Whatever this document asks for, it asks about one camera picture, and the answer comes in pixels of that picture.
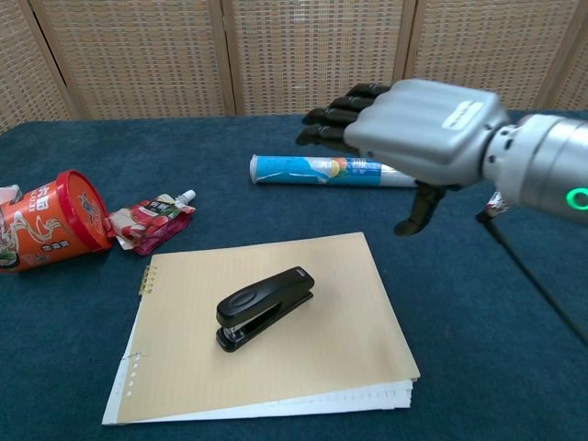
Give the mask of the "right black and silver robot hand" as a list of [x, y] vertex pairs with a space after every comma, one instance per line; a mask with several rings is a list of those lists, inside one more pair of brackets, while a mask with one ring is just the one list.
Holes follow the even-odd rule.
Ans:
[[417, 185], [397, 236], [423, 230], [447, 191], [482, 180], [484, 154], [509, 122], [497, 94], [431, 80], [361, 83], [303, 118], [298, 145], [322, 144], [373, 159]]

